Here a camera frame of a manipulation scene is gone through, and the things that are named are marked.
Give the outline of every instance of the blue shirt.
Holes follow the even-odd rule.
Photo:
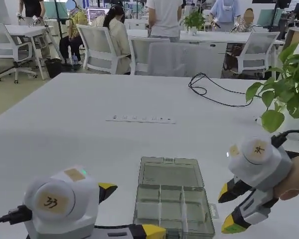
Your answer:
[[[224,10],[225,6],[233,6],[231,10]],[[238,0],[216,0],[213,8],[210,11],[214,17],[218,18],[220,23],[222,22],[234,22],[234,18],[240,16],[240,8]]]

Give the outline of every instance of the power strip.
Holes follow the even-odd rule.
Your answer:
[[[106,119],[106,121],[116,122],[141,122],[141,123],[171,123],[175,124],[176,121],[169,117],[140,117],[140,116],[126,116],[114,115]]]

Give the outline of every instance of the desk leg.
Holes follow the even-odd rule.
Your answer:
[[[61,52],[60,52],[60,49],[59,49],[59,45],[56,44],[56,42],[55,42],[55,40],[54,40],[54,38],[53,38],[53,36],[52,36],[50,30],[48,30],[48,35],[49,35],[49,38],[50,38],[50,40],[51,40],[51,42],[52,42],[52,44],[53,44],[53,46],[54,46],[56,52],[57,52],[58,55],[59,55],[59,58],[60,58],[62,61],[64,61],[63,56],[62,56],[62,54],[61,54]]]
[[[38,55],[36,53],[34,39],[33,39],[33,37],[31,37],[30,39],[31,39],[31,43],[32,43],[32,46],[33,46],[33,49],[34,49],[34,55],[35,55],[35,58],[36,58],[36,63],[37,63],[37,65],[39,67],[39,70],[40,70],[41,77],[42,77],[43,80],[45,80],[45,77],[43,75],[43,70],[42,70],[41,62],[40,62],[40,58],[38,57]]]
[[[271,67],[277,67],[277,61],[278,61],[278,56],[277,56],[277,50],[276,50],[276,45],[272,46],[271,49]],[[271,76],[276,79],[276,72],[272,71]]]

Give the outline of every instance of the small potted plant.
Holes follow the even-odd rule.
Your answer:
[[[196,35],[197,31],[203,29],[205,18],[198,10],[193,11],[189,16],[184,18],[184,26],[190,34]]]
[[[275,132],[279,128],[299,129],[299,54],[294,55],[297,45],[292,44],[279,55],[282,68],[268,70],[280,73],[279,80],[271,77],[264,83],[255,82],[246,92],[248,102],[261,96],[267,108],[261,121],[268,132]]]

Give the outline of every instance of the black pants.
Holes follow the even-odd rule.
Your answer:
[[[60,40],[59,48],[60,52],[64,59],[69,59],[69,50],[68,47],[71,47],[71,54],[76,55],[78,58],[78,61],[81,60],[80,56],[80,45],[83,44],[81,36],[74,37],[71,41],[69,40],[69,37],[63,37]]]

